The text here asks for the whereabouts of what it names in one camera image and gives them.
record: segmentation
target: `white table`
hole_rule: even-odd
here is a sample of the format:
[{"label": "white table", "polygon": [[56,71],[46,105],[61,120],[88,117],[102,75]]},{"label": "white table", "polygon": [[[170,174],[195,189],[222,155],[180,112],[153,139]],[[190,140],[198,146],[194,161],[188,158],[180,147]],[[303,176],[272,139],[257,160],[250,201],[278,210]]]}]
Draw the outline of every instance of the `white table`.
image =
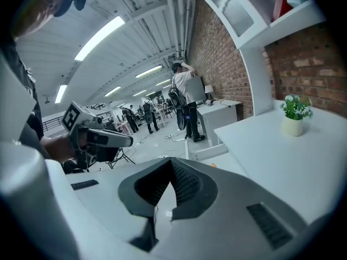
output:
[{"label": "white table", "polygon": [[160,115],[161,123],[164,125],[164,127],[166,127],[166,124],[165,124],[165,121],[164,121],[164,111],[165,111],[164,108],[156,109],[155,114],[158,113]]},{"label": "white table", "polygon": [[197,108],[197,113],[210,146],[218,145],[218,137],[214,129],[237,122],[236,105],[239,101],[215,100],[212,106]]},{"label": "white table", "polygon": [[133,134],[133,133],[132,133],[132,130],[130,130],[130,125],[129,125],[129,123],[128,123],[127,121],[125,121],[125,122],[123,122],[123,123],[121,123],[121,124],[119,124],[119,125],[114,125],[114,127],[115,127],[116,129],[118,129],[118,128],[123,128],[123,126],[125,126],[125,128],[126,128],[126,130],[128,131],[129,135],[132,135],[132,134]]},{"label": "white table", "polygon": [[282,133],[284,114],[277,107],[215,129],[247,177],[308,223],[333,209],[347,172],[347,120],[316,108],[313,112],[300,137]]}]

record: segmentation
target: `white pot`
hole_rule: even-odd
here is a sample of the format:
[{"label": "white pot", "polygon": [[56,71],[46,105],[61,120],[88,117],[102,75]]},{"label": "white pot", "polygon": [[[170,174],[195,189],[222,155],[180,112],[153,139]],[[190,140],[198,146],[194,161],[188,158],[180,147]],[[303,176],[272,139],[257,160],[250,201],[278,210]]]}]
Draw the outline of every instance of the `white pot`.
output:
[{"label": "white pot", "polygon": [[294,137],[300,136],[303,132],[303,120],[293,120],[285,116],[282,122],[282,131]]}]

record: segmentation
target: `floor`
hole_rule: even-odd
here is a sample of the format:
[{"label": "floor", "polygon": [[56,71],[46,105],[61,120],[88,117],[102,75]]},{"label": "floor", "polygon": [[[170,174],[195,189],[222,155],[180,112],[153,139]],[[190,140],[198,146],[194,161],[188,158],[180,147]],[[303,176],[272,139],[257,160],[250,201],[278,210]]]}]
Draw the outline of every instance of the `floor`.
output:
[{"label": "floor", "polygon": [[[153,134],[149,134],[146,124],[139,126],[139,131],[132,135],[134,138],[133,146],[124,148],[127,155],[135,163],[143,163],[159,157],[180,157],[185,158],[185,130],[180,131],[177,127],[176,116],[165,118],[166,127],[162,123],[158,123],[159,131],[156,132],[152,125]],[[203,134],[201,125],[198,130]],[[202,150],[209,147],[207,139],[194,143],[192,139],[188,139],[191,151]],[[114,168],[129,165],[132,163],[124,159],[119,160]],[[98,171],[99,168],[109,169],[106,163],[97,162],[89,168],[89,171]]]},{"label": "floor", "polygon": [[[125,148],[125,154],[135,163],[142,163],[159,157],[180,157],[185,158],[185,131],[180,131],[177,127],[176,116],[169,116],[165,119],[166,127],[159,123],[160,130],[153,134],[148,133],[146,124],[139,127],[139,131],[133,136],[134,143],[132,147]],[[200,134],[203,134],[201,125],[198,125]],[[192,139],[188,139],[191,151],[202,150],[209,147],[207,139],[194,143]],[[133,165],[125,161],[119,160],[114,168],[119,166]],[[89,168],[91,172],[98,172],[110,169],[105,163],[97,162]],[[176,207],[176,195],[174,188],[169,184],[160,199],[158,207],[155,208],[155,229],[158,240],[163,239],[171,229],[172,209]]]}]

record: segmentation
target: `potted plant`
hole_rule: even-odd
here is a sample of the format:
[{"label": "potted plant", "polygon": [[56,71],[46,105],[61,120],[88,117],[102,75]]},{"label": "potted plant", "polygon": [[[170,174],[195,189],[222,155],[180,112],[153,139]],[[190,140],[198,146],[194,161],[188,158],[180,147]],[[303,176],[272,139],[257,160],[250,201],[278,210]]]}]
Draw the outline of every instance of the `potted plant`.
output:
[{"label": "potted plant", "polygon": [[285,112],[282,131],[288,135],[298,137],[303,132],[303,119],[307,116],[311,118],[313,113],[310,105],[300,102],[300,97],[297,95],[287,95],[285,101],[281,105],[281,109]]}]

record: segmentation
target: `white shirt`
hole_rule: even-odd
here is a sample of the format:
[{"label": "white shirt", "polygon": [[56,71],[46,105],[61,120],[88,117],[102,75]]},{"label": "white shirt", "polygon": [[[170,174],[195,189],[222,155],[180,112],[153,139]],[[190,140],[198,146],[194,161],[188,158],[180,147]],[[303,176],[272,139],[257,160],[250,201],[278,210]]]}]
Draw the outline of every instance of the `white shirt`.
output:
[{"label": "white shirt", "polygon": [[187,81],[191,78],[190,71],[184,71],[181,73],[177,73],[173,78],[176,84],[176,87],[181,92],[181,94],[185,97],[187,104],[195,102],[194,98],[190,93],[187,92]]}]

